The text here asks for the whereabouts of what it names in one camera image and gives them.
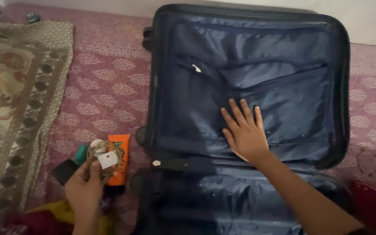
right hand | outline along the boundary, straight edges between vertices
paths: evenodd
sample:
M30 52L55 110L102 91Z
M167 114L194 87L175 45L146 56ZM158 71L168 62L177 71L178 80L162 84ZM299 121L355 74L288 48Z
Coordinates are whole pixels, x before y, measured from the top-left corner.
M101 165L99 161L91 164L90 179L84 180L86 163L84 163L75 174L65 184L66 199L75 211L78 219L91 221L98 215L99 201L102 198L103 187L108 179L101 180L99 171Z
M244 115L233 99L229 99L228 103L236 120L225 108L222 108L221 112L228 126L228 129L223 129L223 133L232 151L243 160L258 166L266 159L274 157L269 152L259 107L254 108L256 116L254 120L245 99L240 100Z

red cloth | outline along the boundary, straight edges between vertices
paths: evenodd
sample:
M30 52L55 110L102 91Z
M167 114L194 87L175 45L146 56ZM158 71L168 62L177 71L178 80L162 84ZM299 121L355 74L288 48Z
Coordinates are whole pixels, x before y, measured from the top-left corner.
M358 219L376 231L376 185L362 181L351 184L350 190Z
M26 235L69 235L74 229L73 225L58 221L48 210L7 216L4 224L26 225Z

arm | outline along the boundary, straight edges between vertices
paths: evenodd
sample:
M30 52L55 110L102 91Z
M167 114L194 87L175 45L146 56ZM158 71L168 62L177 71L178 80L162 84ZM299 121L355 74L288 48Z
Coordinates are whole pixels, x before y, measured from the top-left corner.
M72 235L96 235L98 205L107 180L99 178L100 163L94 161L88 182L84 180L84 163L65 184L66 199L75 212L75 227Z
M228 129L223 129L232 151L261 171L288 203L309 235L344 235L363 228L363 224L292 172L269 151L259 107L256 120L246 101L229 100L236 121L222 108Z

orange tube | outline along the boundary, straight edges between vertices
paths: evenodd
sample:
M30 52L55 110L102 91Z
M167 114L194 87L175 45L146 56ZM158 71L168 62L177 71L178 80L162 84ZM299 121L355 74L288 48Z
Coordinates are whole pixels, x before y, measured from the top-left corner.
M127 165L129 162L129 141L130 135L111 135L108 136L108 141L114 145L118 145L124 149L123 164L114 176L108 181L109 186L121 186L126 184Z

black suitcase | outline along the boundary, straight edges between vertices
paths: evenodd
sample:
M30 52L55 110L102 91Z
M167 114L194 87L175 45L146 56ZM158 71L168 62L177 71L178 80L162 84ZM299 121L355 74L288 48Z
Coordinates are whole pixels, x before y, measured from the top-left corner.
M269 181L234 155L219 112L245 98L262 111L270 150L349 211L347 188L317 170L349 142L350 46L319 14L165 5L144 32L152 51L147 126L153 166L131 181L133 234L302 234Z

